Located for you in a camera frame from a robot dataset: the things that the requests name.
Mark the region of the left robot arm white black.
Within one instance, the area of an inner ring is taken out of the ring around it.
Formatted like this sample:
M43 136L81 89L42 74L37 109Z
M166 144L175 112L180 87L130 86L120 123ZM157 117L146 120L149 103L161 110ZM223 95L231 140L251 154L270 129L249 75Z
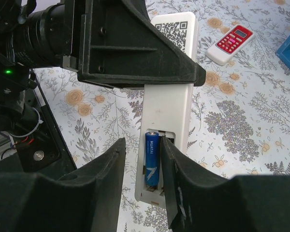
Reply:
M0 132L23 116L34 69L61 67L107 88L193 84L206 72L150 23L143 0L0 0Z

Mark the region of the blue battery vertical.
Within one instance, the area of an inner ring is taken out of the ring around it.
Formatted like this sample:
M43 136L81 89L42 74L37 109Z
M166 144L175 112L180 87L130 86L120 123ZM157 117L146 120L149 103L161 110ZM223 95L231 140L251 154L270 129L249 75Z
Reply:
M159 182L159 134L149 131L145 134L145 183L155 187Z

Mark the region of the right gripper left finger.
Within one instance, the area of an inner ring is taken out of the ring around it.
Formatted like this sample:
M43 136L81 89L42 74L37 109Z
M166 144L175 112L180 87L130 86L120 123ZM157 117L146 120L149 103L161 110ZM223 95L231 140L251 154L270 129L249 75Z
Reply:
M0 174L0 232L115 232L125 157L126 141L120 138L58 180Z

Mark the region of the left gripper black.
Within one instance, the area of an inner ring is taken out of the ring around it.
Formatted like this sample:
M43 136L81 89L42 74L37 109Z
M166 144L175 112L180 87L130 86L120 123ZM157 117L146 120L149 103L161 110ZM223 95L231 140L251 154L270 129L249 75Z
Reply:
M61 67L110 88L205 83L206 72L150 23L143 0L62 0Z

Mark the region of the white remote control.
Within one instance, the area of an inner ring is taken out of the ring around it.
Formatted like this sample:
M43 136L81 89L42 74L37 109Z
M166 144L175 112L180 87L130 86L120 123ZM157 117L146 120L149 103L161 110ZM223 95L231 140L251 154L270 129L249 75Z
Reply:
M193 61L196 60L198 20L192 12L157 15L151 23ZM135 198L165 208L162 170L156 190L145 184L145 134L155 131L174 140L174 145L187 152L193 85L147 85L144 90L139 152L135 181Z

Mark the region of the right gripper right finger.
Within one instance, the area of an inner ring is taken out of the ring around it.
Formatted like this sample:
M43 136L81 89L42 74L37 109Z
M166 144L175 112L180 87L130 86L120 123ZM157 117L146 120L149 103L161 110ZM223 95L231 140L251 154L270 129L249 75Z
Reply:
M161 139L168 226L174 232L290 232L290 175L223 178Z

